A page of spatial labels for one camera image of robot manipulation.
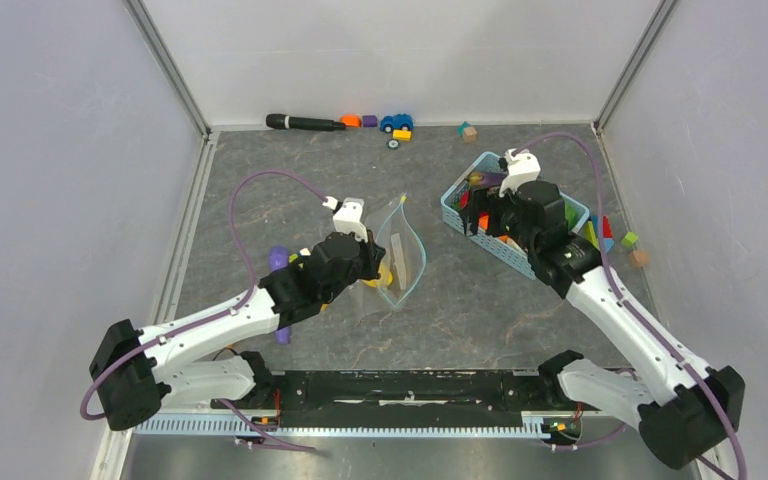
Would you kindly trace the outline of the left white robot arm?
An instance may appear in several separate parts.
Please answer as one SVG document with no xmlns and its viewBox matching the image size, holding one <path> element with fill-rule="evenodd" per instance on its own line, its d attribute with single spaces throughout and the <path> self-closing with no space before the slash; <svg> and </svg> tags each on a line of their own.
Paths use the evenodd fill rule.
<svg viewBox="0 0 768 480">
<path fill-rule="evenodd" d="M 176 405 L 213 400 L 266 405 L 274 376 L 259 353 L 244 351 L 224 360 L 210 360 L 208 354 L 318 315 L 347 287 L 379 279 L 385 254 L 372 237 L 335 232 L 220 304 L 143 329 L 128 319 L 111 325 L 90 364 L 99 418 L 123 431 Z"/>
</svg>

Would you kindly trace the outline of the clear zip top bag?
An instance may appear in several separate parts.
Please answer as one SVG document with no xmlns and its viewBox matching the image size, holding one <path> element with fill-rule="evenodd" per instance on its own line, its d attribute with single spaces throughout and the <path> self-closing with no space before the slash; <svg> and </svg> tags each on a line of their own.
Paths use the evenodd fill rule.
<svg viewBox="0 0 768 480">
<path fill-rule="evenodd" d="M 407 218 L 407 199 L 407 194 L 402 193 L 364 217 L 364 223 L 371 230 L 375 243 L 386 250 L 384 259 L 389 261 L 394 281 L 385 289 L 371 288 L 363 281 L 350 288 L 358 320 L 372 314 L 403 309 L 425 272 L 427 254 L 423 242 Z"/>
</svg>

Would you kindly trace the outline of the yellow toy mango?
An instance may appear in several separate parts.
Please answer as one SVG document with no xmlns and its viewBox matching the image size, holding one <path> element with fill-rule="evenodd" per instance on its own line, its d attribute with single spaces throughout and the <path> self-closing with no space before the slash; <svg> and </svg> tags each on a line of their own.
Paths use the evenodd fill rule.
<svg viewBox="0 0 768 480">
<path fill-rule="evenodd" d="M 394 275 L 389 266 L 389 261 L 384 259 L 379 264 L 378 277 L 372 280 L 364 280 L 363 283 L 371 288 L 389 288 L 394 281 Z"/>
</svg>

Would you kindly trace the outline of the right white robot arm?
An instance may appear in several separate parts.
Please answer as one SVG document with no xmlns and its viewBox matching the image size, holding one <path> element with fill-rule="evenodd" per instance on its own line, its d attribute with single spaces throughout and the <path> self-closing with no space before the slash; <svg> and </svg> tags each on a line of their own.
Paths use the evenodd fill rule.
<svg viewBox="0 0 768 480">
<path fill-rule="evenodd" d="M 512 189 L 472 186 L 459 211 L 467 235 L 514 241 L 534 275 L 583 313 L 630 362 L 618 375 L 566 351 L 544 362 L 537 382 L 551 408 L 584 403 L 637 430 L 664 465 L 680 469 L 723 442 L 737 476 L 747 476 L 737 438 L 745 382 L 732 367 L 715 369 L 683 346 L 634 298 L 591 241 L 572 232 L 559 188 L 542 180 Z"/>
</svg>

